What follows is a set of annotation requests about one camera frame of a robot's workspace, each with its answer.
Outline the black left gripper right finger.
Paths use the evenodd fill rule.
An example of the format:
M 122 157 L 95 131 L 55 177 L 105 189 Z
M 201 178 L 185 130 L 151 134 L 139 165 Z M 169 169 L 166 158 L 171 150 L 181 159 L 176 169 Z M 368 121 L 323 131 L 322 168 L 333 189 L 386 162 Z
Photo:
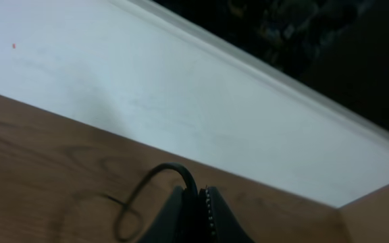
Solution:
M 215 243 L 254 243 L 243 230 L 227 202 L 214 186 L 201 189 L 199 199 L 209 238 L 208 242 Z

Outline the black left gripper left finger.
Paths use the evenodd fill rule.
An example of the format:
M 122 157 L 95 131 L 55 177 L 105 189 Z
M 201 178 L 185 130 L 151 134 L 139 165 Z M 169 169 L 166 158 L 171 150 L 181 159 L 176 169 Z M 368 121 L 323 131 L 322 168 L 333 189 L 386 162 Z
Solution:
M 196 202 L 187 189 L 176 186 L 138 243 L 191 242 L 196 224 Z

